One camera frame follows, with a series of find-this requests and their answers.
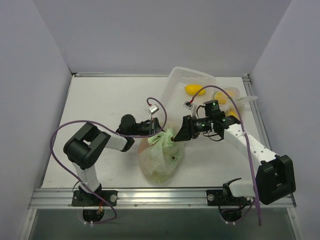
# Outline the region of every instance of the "white table surface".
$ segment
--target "white table surface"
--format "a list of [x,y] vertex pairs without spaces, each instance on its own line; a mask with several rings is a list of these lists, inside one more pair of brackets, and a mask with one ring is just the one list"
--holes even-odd
[[[60,124],[73,120],[93,120],[116,130],[125,114],[137,122],[146,120],[147,97],[159,98],[167,77],[74,77]],[[236,87],[242,96],[246,90],[241,77],[217,77],[220,87]],[[242,115],[245,128],[258,140],[257,126],[250,105]],[[54,143],[61,162],[75,172],[63,153],[65,143],[83,123],[62,128]],[[128,152],[105,148],[95,164],[98,179],[104,188],[150,187],[220,187],[235,179],[251,179],[249,162],[226,141],[213,142],[200,136],[186,142],[184,158],[174,175],[162,185],[148,182],[138,164],[139,139]],[[72,188],[77,180],[51,157],[42,188]]]

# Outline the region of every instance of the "white wall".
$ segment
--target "white wall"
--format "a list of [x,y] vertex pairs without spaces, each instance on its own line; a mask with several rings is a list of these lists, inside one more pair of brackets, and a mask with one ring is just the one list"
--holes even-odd
[[251,75],[272,149],[293,160],[308,240],[320,235],[319,12],[319,0],[293,0]]
[[291,0],[33,0],[72,72],[251,73]]
[[0,1],[0,239],[19,236],[70,71],[31,0]]

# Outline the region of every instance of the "white plastic bin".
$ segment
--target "white plastic bin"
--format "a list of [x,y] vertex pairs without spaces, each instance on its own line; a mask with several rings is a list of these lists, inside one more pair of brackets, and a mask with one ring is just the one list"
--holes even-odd
[[[183,116],[191,114],[190,110],[184,107],[185,101],[190,101],[192,97],[185,90],[185,87],[189,84],[215,85],[216,78],[200,71],[178,66],[171,71],[160,101],[167,111],[168,119],[176,124],[181,124]],[[213,87],[206,88],[206,93],[201,96],[198,95],[193,103],[200,105],[211,100],[214,90]]]

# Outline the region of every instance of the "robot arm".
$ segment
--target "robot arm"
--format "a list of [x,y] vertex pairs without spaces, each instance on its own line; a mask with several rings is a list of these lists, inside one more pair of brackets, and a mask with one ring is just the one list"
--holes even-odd
[[[87,122],[64,145],[63,152],[72,162],[82,183],[98,194],[102,186],[97,178],[95,163],[103,149],[108,148],[126,152],[131,148],[135,140],[132,137],[121,135],[148,136],[158,132],[160,128],[157,118],[136,123],[135,118],[130,114],[122,117],[117,130],[119,135],[100,131],[95,125]],[[91,198],[91,194],[81,183],[79,187],[84,195],[87,193],[88,198]]]
[[[247,133],[247,136],[260,201],[268,205],[293,193],[296,184],[292,160],[287,155],[279,156],[267,149],[251,134]],[[247,143],[240,124],[230,125],[224,130],[224,139],[248,158]],[[239,179],[224,187],[228,187],[235,198],[255,196],[251,180]]]
[[[204,118],[187,115],[183,117],[182,127],[175,142],[196,139],[200,132],[214,131],[222,139],[232,144],[247,159],[248,150],[246,138],[240,121],[234,116],[227,116],[221,111],[217,100],[205,102]],[[255,180],[260,201],[268,205],[296,190],[292,160],[287,156],[279,156],[267,149],[252,135],[247,133],[250,143]],[[226,198],[254,197],[252,180],[237,178],[223,184]]]

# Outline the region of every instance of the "green plastic bag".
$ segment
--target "green plastic bag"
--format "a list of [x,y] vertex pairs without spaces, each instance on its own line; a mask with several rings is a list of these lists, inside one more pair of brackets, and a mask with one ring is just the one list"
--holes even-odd
[[140,142],[138,162],[145,177],[154,183],[167,181],[183,157],[183,142],[174,142],[172,127]]

